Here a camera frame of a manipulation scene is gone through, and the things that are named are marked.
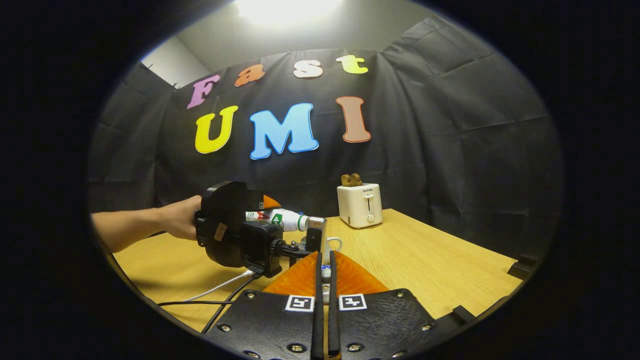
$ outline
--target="black backdrop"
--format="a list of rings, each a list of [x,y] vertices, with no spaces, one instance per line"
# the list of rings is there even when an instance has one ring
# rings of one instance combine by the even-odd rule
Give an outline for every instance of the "black backdrop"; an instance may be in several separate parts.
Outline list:
[[[335,59],[347,54],[363,58],[369,71],[345,72]],[[322,63],[322,76],[293,76],[295,62],[312,59]],[[256,63],[264,77],[235,87],[237,74]],[[540,255],[553,234],[563,175],[552,119],[505,57],[447,20],[427,18],[380,53],[293,51],[216,74],[221,80],[190,110],[192,86],[173,91],[142,64],[129,74],[92,143],[92,211],[160,206],[235,179],[268,191],[286,208],[335,216],[339,177],[357,172],[380,184],[383,208],[514,258]],[[365,101],[368,142],[342,140],[340,96]],[[269,110],[282,121],[300,102],[314,105],[310,121],[319,148],[251,160],[249,116]],[[215,138],[220,110],[232,105],[239,109],[226,146],[197,152],[196,119],[215,113]]]

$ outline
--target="screw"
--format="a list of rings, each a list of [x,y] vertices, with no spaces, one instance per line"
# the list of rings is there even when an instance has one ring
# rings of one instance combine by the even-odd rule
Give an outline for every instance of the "screw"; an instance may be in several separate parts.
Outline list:
[[[249,351],[249,350],[247,350],[247,351],[245,351],[244,353],[245,353],[245,354],[247,354],[247,355],[249,355],[249,356],[251,356],[251,357],[255,357],[256,359],[260,359],[260,355],[256,354],[256,353],[255,353],[255,352],[253,352],[253,351]]]
[[[360,344],[351,344],[347,347],[347,350],[349,350],[350,352],[358,352],[360,350],[362,350],[363,346]]]
[[[287,348],[292,352],[304,352],[306,350],[305,346],[302,344],[289,344]]]

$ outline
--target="table surface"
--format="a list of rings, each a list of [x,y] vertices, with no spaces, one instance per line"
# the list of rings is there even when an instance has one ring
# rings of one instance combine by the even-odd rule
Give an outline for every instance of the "table surface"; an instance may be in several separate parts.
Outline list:
[[[381,224],[353,229],[339,217],[328,218],[327,236],[342,239],[341,253],[362,265],[390,290],[409,289],[439,318],[458,305],[479,315],[501,297],[511,294],[521,280],[507,274],[516,260],[435,229],[393,209],[382,211]],[[299,242],[304,232],[284,233]],[[114,254],[130,280],[158,302],[185,300],[241,273],[207,257],[194,241],[161,234]],[[281,261],[283,271],[289,261]],[[261,290],[273,279],[257,279],[247,289]],[[225,300],[244,280],[238,280],[199,300]],[[170,305],[164,309],[197,331],[202,330],[217,305]]]

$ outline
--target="white bottle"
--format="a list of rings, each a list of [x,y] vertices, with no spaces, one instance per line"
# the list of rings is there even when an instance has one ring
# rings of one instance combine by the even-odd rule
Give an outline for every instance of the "white bottle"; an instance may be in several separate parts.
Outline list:
[[[306,231],[309,217],[286,209],[246,212],[246,221],[278,224],[284,231]]]

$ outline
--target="blue letter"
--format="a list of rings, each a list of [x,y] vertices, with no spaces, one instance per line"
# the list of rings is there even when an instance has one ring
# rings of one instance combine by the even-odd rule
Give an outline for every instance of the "blue letter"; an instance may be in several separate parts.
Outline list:
[[[267,148],[267,138],[271,142],[273,149],[281,154],[289,138],[289,133],[291,134],[289,151],[316,150],[318,141],[314,139],[314,135],[311,133],[311,121],[309,119],[309,113],[313,108],[314,106],[308,102],[291,106],[282,124],[269,110],[259,111],[251,115],[249,120],[255,125],[255,146],[250,155],[251,159],[264,159],[271,155],[271,150]]]

